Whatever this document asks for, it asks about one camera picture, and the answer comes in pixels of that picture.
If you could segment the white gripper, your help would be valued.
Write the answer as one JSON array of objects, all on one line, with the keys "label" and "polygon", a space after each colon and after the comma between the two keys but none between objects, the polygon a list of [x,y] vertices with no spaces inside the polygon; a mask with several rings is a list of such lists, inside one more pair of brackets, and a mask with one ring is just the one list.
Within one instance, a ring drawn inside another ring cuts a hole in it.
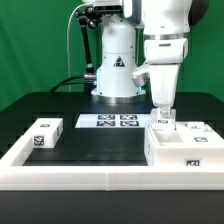
[{"label": "white gripper", "polygon": [[188,40],[146,40],[144,47],[153,104],[161,108],[162,117],[169,118],[179,69],[188,54]]}]

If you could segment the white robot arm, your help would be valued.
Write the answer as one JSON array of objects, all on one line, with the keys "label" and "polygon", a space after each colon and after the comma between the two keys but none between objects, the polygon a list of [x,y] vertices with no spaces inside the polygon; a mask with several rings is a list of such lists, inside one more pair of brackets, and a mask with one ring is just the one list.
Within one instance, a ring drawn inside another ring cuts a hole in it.
[{"label": "white robot arm", "polygon": [[209,0],[82,0],[84,18],[102,26],[102,63],[91,95],[108,103],[145,96],[156,115],[173,116],[177,78],[188,54],[186,34],[206,14]]}]

